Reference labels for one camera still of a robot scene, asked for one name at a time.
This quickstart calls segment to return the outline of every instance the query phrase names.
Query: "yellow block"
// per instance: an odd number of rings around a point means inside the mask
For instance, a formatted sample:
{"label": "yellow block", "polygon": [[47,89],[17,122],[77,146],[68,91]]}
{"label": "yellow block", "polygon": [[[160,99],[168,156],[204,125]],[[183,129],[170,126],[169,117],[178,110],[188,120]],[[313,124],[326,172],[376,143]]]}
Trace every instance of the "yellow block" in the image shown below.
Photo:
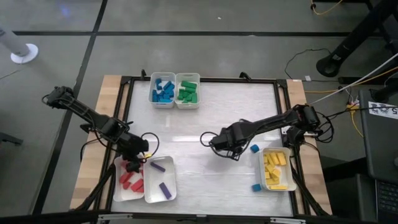
{"label": "yellow block", "polygon": [[274,152],[271,153],[271,159],[275,165],[279,165],[279,160],[278,160],[278,157],[276,157],[276,153],[274,153]]}
{"label": "yellow block", "polygon": [[280,170],[279,169],[274,169],[271,173],[272,178],[279,178],[280,177]]}
{"label": "yellow block", "polygon": [[274,171],[274,168],[270,164],[268,164],[266,165],[266,170],[268,170],[268,172],[271,174],[272,171]]}
{"label": "yellow block", "polygon": [[287,186],[279,185],[279,186],[269,186],[271,190],[286,190]]}
{"label": "yellow block", "polygon": [[278,160],[279,160],[280,165],[281,165],[281,166],[286,165],[285,154],[284,154],[283,152],[278,152],[276,155],[277,155],[277,157],[278,157]]}
{"label": "yellow block", "polygon": [[270,156],[268,153],[267,153],[266,155],[267,155],[268,163],[269,163],[272,167],[275,167],[275,164],[274,164],[274,162],[272,161],[271,156]]}
{"label": "yellow block", "polygon": [[279,184],[279,179],[274,180],[274,179],[266,179],[267,185],[277,185]]}

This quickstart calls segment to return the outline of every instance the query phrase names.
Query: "black cable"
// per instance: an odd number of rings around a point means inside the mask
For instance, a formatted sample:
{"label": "black cable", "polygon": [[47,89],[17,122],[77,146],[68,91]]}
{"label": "black cable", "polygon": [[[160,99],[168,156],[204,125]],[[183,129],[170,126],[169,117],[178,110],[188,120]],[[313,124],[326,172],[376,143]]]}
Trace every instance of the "black cable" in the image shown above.
{"label": "black cable", "polygon": [[202,145],[205,146],[205,147],[210,147],[210,142],[209,142],[209,145],[205,145],[205,143],[203,143],[203,141],[202,141],[202,137],[203,137],[205,134],[214,134],[215,136],[218,136],[218,134],[216,134],[216,133],[214,133],[214,132],[211,132],[211,131],[205,131],[204,133],[202,133],[202,134],[200,135],[200,138],[199,138],[200,144],[202,144]]}
{"label": "black cable", "polygon": [[309,142],[306,142],[306,141],[304,141],[303,142],[304,144],[306,144],[306,145],[308,145],[308,146],[311,146],[311,147],[313,147],[315,150],[317,150],[318,151],[318,153],[320,154],[320,151],[319,151],[319,149],[316,147],[316,146],[314,146],[313,144],[311,144],[311,143],[309,143]]}
{"label": "black cable", "polygon": [[[315,137],[315,140],[322,142],[322,143],[329,143],[333,140],[333,136],[335,135],[335,127],[333,127],[333,124],[331,123],[331,120],[329,117],[325,116],[323,113],[321,112],[317,112],[318,114],[322,115],[323,118],[326,119],[326,122],[324,122],[323,124],[319,125],[319,129],[322,130],[322,127],[326,124],[329,124],[329,127],[326,129],[326,131],[323,131],[321,134],[319,134],[317,137]],[[328,138],[325,139],[320,139],[321,136],[323,136],[324,134],[326,134],[328,131],[331,131],[331,134]]]}
{"label": "black cable", "polygon": [[90,140],[90,141],[84,143],[84,144],[81,146],[81,149],[80,149],[80,162],[83,160],[83,150],[84,150],[84,148],[85,148],[88,144],[93,143],[93,142],[95,142],[95,141],[97,141],[97,139]]}
{"label": "black cable", "polygon": [[148,158],[151,158],[152,156],[154,156],[154,154],[157,152],[157,150],[158,150],[158,148],[159,148],[159,145],[160,145],[159,137],[157,137],[157,135],[154,134],[154,133],[152,133],[152,132],[148,132],[148,133],[142,134],[141,138],[144,137],[146,134],[151,134],[151,135],[155,136],[155,138],[156,138],[156,140],[157,140],[157,146],[156,146],[155,151],[152,153],[152,155],[150,155],[150,156],[147,157],[147,158],[145,158],[145,156],[144,156],[145,162],[147,162],[147,159],[148,159]]}
{"label": "black cable", "polygon": [[298,55],[300,55],[300,54],[304,54],[305,52],[308,52],[308,51],[312,51],[312,52],[315,52],[315,51],[320,51],[320,50],[327,50],[328,52],[329,52],[329,54],[331,54],[331,52],[330,52],[330,50],[329,49],[326,49],[326,48],[322,48],[322,49],[306,49],[306,50],[304,50],[304,51],[302,51],[302,52],[299,52],[299,53],[297,53],[297,54],[295,54],[287,63],[286,63],[286,66],[285,66],[285,74],[290,78],[290,79],[293,79],[288,73],[287,73],[287,67],[289,66],[289,63],[296,57],[296,56],[298,56]]}

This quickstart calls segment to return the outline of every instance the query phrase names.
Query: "concrete floor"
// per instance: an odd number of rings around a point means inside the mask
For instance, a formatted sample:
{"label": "concrete floor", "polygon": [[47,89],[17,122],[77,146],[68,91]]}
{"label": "concrete floor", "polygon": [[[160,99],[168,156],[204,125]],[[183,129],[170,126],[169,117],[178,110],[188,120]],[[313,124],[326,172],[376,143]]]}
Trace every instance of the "concrete floor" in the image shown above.
{"label": "concrete floor", "polygon": [[[92,31],[101,0],[37,0],[0,2],[0,22],[12,30]],[[308,0],[115,0],[108,1],[99,31],[256,31],[256,32],[350,32],[368,13],[364,4],[342,4],[325,16],[316,16]],[[332,4],[319,3],[317,9]],[[334,48],[343,37],[242,37],[242,36],[97,36],[89,60],[83,60],[90,36],[64,32],[22,36],[38,45],[39,57],[28,65],[15,65],[0,46],[0,131],[22,138],[21,147],[3,144],[0,150],[0,216],[32,211],[45,174],[64,112],[44,106],[40,99],[56,85],[73,86],[84,75],[78,99],[95,107],[103,75],[139,75],[152,72],[197,72],[203,77],[237,77],[244,71],[253,78],[287,78],[284,68],[297,52]],[[340,76],[361,77],[391,56],[384,40],[369,38],[343,64]],[[325,52],[298,56],[288,67],[306,90],[331,90],[337,77],[327,78],[315,69]],[[353,94],[359,88],[353,88]],[[314,101],[321,94],[307,94]],[[317,104],[328,114],[343,110],[348,94]],[[356,114],[360,125],[359,114]],[[335,139],[318,143],[323,166],[364,156],[363,140],[345,114],[333,120]],[[79,150],[87,135],[76,116],[68,132],[43,212],[69,209],[79,170]]]}

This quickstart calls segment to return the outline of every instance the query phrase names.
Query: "purple block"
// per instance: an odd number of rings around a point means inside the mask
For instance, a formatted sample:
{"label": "purple block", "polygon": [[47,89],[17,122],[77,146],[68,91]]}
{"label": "purple block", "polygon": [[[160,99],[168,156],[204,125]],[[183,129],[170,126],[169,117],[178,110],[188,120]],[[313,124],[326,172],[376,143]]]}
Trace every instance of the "purple block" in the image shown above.
{"label": "purple block", "polygon": [[160,189],[162,189],[163,194],[166,196],[167,200],[172,197],[172,194],[170,194],[169,190],[167,189],[166,185],[162,182],[159,184]]}
{"label": "purple block", "polygon": [[150,162],[150,165],[151,165],[152,167],[154,167],[154,168],[156,168],[156,169],[162,171],[162,172],[165,172],[165,171],[166,171],[166,169],[164,169],[163,167],[157,165],[157,164],[154,163],[154,162]]}

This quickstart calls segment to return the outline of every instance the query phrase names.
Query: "metal frame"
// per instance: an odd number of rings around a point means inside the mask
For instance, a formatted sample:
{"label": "metal frame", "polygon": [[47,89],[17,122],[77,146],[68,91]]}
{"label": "metal frame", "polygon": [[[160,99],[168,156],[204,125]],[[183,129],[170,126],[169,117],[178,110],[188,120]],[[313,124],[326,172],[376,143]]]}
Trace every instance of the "metal frame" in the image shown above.
{"label": "metal frame", "polygon": [[[123,90],[126,88],[126,85],[128,85],[128,92],[127,92],[127,100],[126,100],[126,105],[124,107],[124,111],[123,111],[123,121],[127,122],[127,116],[129,114],[129,109],[130,109],[130,104],[131,104],[131,98],[132,98],[132,91],[134,88],[134,82],[135,81],[150,81],[150,77],[146,76],[146,73],[144,70],[141,71],[141,76],[140,77],[129,77],[129,76],[123,76],[121,79],[121,83],[120,83],[120,87],[119,87],[119,92],[118,92],[118,97],[116,100],[116,106],[115,106],[115,110],[114,110],[114,116],[117,116],[120,112],[120,106],[121,106],[121,101],[123,98]],[[274,80],[274,79],[252,79],[250,78],[247,74],[245,73],[241,73],[239,78],[200,78],[201,82],[215,82],[215,83],[263,83],[263,84],[273,84],[274,86],[274,94],[275,94],[275,103],[276,103],[276,108],[277,108],[277,112],[278,114],[282,113],[282,105],[280,103],[280,95],[279,95],[279,87],[282,88],[283,92],[284,92],[284,101],[285,101],[285,105],[287,110],[290,109],[290,99],[289,99],[289,92],[287,89],[287,83],[286,80]],[[105,157],[103,160],[103,165],[102,165],[102,170],[101,170],[101,175],[100,178],[102,178],[106,168],[109,166],[109,157],[111,154],[111,149],[110,149],[110,145],[107,146],[106,148],[106,152],[105,152]],[[297,172],[299,174],[299,176],[301,177],[301,179],[304,179],[303,176],[303,171],[302,171],[302,165],[301,165],[301,160],[300,159],[296,159],[296,164],[297,164]],[[106,203],[105,203],[105,209],[106,210],[111,210],[111,206],[112,206],[112,195],[114,192],[114,188],[115,188],[115,176],[112,176],[111,178],[111,182],[110,182],[110,186],[108,189],[108,194],[107,194],[107,199],[106,199]],[[100,201],[101,201],[101,195],[102,195],[102,191],[100,192],[100,194],[98,194],[97,198],[95,199],[95,206],[94,209],[97,210],[100,207]],[[297,199],[295,196],[295,192],[289,192],[289,197],[290,197],[290,201],[291,201],[291,205],[292,205],[292,211],[293,211],[293,216],[298,215],[298,208],[297,208]],[[306,215],[310,215],[310,209],[309,209],[309,205],[308,202],[306,201],[306,199],[302,196],[303,199],[303,204],[304,204],[304,208],[305,208],[305,214]],[[140,218],[153,218],[154,214],[150,214],[150,213],[137,213],[137,214],[133,214],[134,217],[140,217]],[[196,215],[187,215],[187,214],[158,214],[157,216],[160,216],[162,218],[168,218],[168,219],[192,219],[194,218],[195,220],[198,218]],[[219,218],[237,218],[237,217],[231,217],[231,216],[227,216],[227,215],[205,215],[204,219],[207,219],[208,217],[219,217]],[[269,218],[269,217],[249,217],[249,216],[239,216],[239,218],[243,218],[243,219],[261,219],[264,220],[265,218]]]}

